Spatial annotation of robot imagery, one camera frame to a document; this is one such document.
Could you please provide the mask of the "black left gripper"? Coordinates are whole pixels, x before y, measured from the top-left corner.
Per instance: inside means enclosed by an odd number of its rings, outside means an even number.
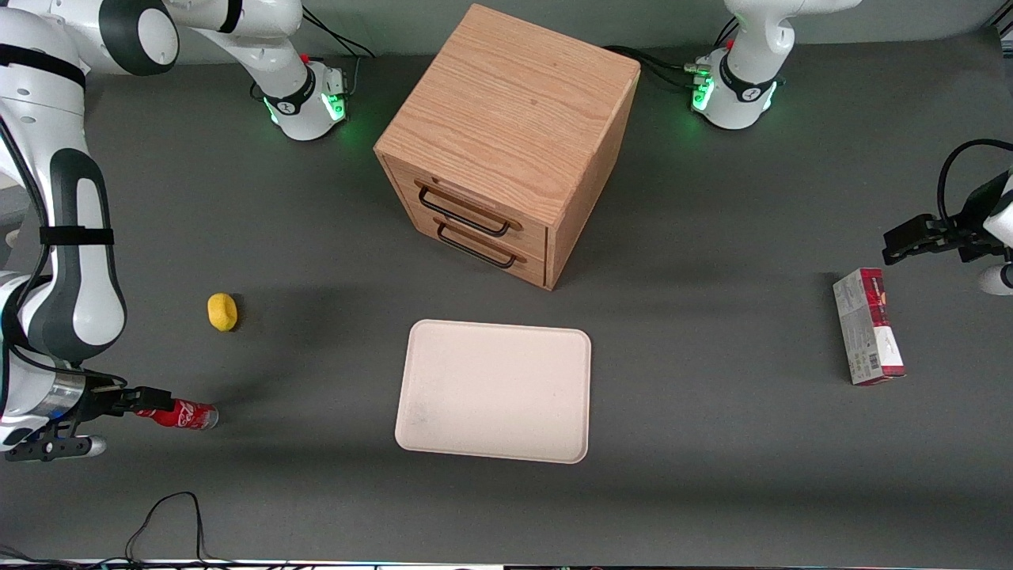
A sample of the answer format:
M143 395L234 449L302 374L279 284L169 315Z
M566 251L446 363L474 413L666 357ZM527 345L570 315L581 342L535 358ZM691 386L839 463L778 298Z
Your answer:
M958 249L962 263L973 262L985 256L1003 257L1009 260L1009 246L985 230L984 223L992 210L1000 201L1009 176L997 176L981 184L967 195L962 209L955 215L944 214L945 222L931 214L920 214L912 218L912 223L902 223L883 234L883 263L886 266L901 263L908 257L926 253L944 253Z

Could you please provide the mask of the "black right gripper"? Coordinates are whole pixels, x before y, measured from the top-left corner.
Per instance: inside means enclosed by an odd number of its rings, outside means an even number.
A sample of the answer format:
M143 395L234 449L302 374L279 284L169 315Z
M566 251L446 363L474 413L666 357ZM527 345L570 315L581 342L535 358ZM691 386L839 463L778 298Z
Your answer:
M76 405L75 421L86 423L101 417L123 417L131 403L134 414L172 412L175 400L170 392L155 387L120 386L105 378L87 378Z

